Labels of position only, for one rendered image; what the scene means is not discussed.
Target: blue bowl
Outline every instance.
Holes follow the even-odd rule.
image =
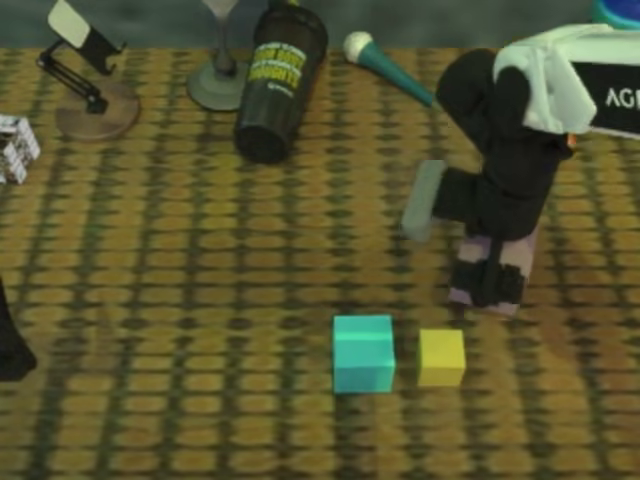
[[[592,16],[618,30],[640,30],[640,0],[594,0]]]

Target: gray background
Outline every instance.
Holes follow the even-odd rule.
[[[0,47],[41,47],[53,0],[0,0]],[[131,47],[211,47],[210,12],[200,0],[69,0],[114,42]],[[385,47],[502,46],[566,23],[589,21],[591,0],[302,0],[326,22],[332,44],[354,30]],[[246,47],[267,0],[240,0],[232,46]]]

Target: yellow cube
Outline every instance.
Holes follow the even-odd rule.
[[[465,368],[461,330],[420,330],[418,386],[457,387]]]

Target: white brush tip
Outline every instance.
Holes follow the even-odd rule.
[[[364,47],[373,42],[373,37],[367,32],[353,32],[344,39],[344,56],[351,63],[357,63],[360,52]]]

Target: glass stem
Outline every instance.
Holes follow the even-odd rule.
[[[227,45],[227,25],[229,16],[217,17],[218,19],[218,50],[213,61],[216,73],[232,76],[236,73],[236,62],[229,53]]]

